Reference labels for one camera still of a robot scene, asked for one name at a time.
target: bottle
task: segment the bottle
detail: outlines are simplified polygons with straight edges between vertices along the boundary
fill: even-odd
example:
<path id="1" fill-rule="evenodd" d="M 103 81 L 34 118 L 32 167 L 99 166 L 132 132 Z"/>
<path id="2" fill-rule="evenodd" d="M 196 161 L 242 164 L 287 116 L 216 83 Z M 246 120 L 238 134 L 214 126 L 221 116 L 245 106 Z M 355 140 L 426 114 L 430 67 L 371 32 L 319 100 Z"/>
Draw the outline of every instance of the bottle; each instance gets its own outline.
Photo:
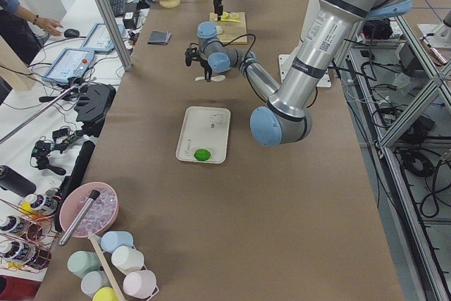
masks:
<path id="1" fill-rule="evenodd" d="M 0 187 L 21 197 L 36 191 L 36 185 L 7 165 L 0 165 Z"/>
<path id="2" fill-rule="evenodd" d="M 56 208 L 58 208 L 58 202 L 55 199 L 51 197 L 45 197 L 41 194 L 27 195 L 25 201 L 30 204 L 30 207 L 33 211 L 36 211 L 43 216 L 50 216 L 55 214 Z"/>
<path id="3" fill-rule="evenodd" d="M 10 215 L 0 223 L 0 233 L 14 235 L 25 240 L 36 241 L 42 236 L 42 227 L 20 216 Z"/>
<path id="4" fill-rule="evenodd" d="M 33 269 L 43 269 L 49 265 L 51 254 L 48 250 L 22 241 L 0 243 L 0 257 L 8 262 L 23 264 Z"/>

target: brown table surface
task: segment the brown table surface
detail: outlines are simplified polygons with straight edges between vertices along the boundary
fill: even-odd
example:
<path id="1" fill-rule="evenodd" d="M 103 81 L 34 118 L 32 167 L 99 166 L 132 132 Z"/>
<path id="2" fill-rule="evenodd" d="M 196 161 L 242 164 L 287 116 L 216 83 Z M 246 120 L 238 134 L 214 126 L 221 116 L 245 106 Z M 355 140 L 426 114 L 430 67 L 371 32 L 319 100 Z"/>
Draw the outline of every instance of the brown table surface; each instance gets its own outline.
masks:
<path id="1" fill-rule="evenodd" d="M 297 44 L 307 2 L 224 4 L 246 12 L 252 50 L 278 78 L 278 55 Z M 199 64 L 185 66 L 211 10 L 212 0 L 152 6 L 84 179 L 116 189 L 111 230 L 133 234 L 157 277 L 154 299 L 402 300 L 340 82 L 319 90 L 306 140 L 260 146 L 249 117 L 261 103 L 243 76 L 195 82 Z M 147 45 L 152 30 L 171 31 L 169 45 Z M 231 111 L 224 163 L 176 159 L 189 106 Z M 92 249 L 85 239 L 56 248 L 36 301 L 87 300 L 66 268 L 76 250 Z"/>

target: white cup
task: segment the white cup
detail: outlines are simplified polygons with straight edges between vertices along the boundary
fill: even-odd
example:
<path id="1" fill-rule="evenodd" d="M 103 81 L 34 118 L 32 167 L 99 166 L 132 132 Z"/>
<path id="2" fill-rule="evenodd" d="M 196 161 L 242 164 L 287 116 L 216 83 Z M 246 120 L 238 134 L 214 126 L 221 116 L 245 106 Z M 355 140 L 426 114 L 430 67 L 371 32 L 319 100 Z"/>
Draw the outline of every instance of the white cup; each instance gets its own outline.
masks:
<path id="1" fill-rule="evenodd" d="M 100 288 L 108 286 L 110 283 L 104 271 L 91 271 L 82 279 L 82 292 L 90 298 L 93 298 Z"/>
<path id="2" fill-rule="evenodd" d="M 111 255 L 111 263 L 125 275 L 139 271 L 144 266 L 144 255 L 127 246 L 116 248 Z"/>
<path id="3" fill-rule="evenodd" d="M 125 277 L 123 290 L 125 294 L 138 299 L 153 297 L 158 293 L 156 276 L 153 271 L 134 271 Z"/>

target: pink cup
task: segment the pink cup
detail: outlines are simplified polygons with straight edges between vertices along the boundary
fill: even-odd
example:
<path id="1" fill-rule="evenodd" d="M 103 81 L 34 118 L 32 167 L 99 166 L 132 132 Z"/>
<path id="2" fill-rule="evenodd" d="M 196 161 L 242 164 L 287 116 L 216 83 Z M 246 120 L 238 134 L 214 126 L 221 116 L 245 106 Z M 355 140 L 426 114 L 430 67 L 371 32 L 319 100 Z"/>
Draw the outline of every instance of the pink cup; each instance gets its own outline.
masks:
<path id="1" fill-rule="evenodd" d="M 138 299 L 151 298 L 158 293 L 156 276 L 152 271 L 134 271 L 123 282 L 124 293 Z"/>

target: green lid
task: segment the green lid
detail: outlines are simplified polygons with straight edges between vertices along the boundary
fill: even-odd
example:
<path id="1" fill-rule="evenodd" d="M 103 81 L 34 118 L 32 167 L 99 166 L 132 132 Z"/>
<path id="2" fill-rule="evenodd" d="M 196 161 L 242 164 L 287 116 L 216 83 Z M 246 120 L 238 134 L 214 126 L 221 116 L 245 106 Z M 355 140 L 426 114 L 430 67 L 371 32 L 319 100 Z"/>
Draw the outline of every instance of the green lid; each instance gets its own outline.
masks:
<path id="1" fill-rule="evenodd" d="M 200 148 L 194 153 L 194 157 L 199 161 L 207 161 L 210 159 L 211 153 L 206 149 Z"/>

